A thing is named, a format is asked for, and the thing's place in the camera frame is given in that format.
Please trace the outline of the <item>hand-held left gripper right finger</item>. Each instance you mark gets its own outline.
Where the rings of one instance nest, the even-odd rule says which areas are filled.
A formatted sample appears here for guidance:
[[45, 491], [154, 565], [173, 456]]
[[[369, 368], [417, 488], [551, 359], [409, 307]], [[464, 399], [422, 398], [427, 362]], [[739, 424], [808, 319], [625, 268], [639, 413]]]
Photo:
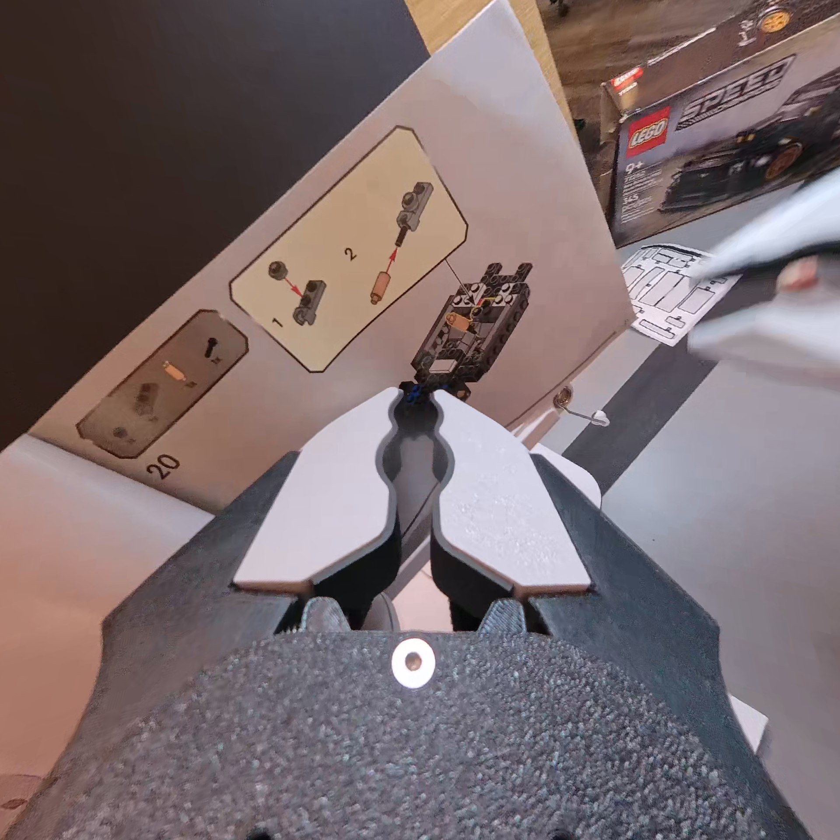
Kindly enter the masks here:
[[447, 466], [433, 505], [436, 545], [516, 596], [585, 592], [592, 579], [526, 446], [446, 391], [432, 401]]

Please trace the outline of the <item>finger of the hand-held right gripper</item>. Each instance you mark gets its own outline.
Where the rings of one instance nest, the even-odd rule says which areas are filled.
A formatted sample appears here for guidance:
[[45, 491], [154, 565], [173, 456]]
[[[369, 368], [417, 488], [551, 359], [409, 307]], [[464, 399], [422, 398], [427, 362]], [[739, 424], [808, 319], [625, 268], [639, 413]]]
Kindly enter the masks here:
[[700, 283], [838, 253], [839, 172], [830, 171], [721, 241], [691, 277]]
[[688, 336], [695, 355], [800, 385], [839, 386], [839, 273], [820, 267], [813, 287], [703, 322]]

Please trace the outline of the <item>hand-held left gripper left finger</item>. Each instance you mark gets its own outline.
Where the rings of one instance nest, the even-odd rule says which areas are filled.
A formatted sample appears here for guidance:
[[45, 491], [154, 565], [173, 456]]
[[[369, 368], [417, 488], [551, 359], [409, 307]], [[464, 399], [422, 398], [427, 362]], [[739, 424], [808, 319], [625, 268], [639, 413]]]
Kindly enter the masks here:
[[239, 589], [312, 591], [392, 536], [397, 503], [385, 451], [403, 395], [385, 388], [304, 444], [234, 574]]

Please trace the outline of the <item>lego instruction booklet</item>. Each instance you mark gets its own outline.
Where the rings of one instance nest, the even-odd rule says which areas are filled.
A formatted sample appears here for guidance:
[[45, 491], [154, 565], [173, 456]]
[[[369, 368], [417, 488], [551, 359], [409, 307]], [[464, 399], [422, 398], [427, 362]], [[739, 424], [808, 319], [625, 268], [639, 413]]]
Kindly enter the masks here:
[[[282, 456], [404, 381], [508, 430], [630, 315], [576, 142], [491, 3], [3, 452], [2, 801], [79, 729], [106, 617]], [[447, 466], [435, 404], [402, 400], [407, 529]]]

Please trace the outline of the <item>lego set box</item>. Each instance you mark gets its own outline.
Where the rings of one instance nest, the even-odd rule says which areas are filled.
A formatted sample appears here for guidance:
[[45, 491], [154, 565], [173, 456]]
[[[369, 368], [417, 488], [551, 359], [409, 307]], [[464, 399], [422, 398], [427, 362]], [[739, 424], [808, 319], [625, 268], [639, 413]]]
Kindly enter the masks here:
[[838, 166], [839, 2], [751, 2], [602, 84], [616, 247]]

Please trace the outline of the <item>white paper sheets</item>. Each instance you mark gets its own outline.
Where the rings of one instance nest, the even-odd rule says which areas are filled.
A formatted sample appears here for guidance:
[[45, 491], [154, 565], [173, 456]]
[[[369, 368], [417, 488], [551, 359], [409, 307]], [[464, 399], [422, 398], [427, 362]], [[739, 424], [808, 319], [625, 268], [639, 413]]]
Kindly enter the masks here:
[[623, 263], [636, 332], [673, 348], [728, 294], [739, 275], [696, 282], [697, 268], [707, 257], [682, 245], [656, 244]]

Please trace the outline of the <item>tan panel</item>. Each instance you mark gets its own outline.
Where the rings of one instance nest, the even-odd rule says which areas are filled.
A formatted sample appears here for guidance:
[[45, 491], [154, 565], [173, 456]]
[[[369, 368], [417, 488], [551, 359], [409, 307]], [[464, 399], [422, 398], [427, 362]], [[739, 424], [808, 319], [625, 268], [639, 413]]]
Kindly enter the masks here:
[[[489, 4], [490, 1], [405, 1], [407, 10], [430, 54], [455, 37]], [[574, 120], [564, 95], [557, 65], [536, 2], [510, 1], [509, 4], [540, 65], [555, 101], [572, 132], [576, 133]]]

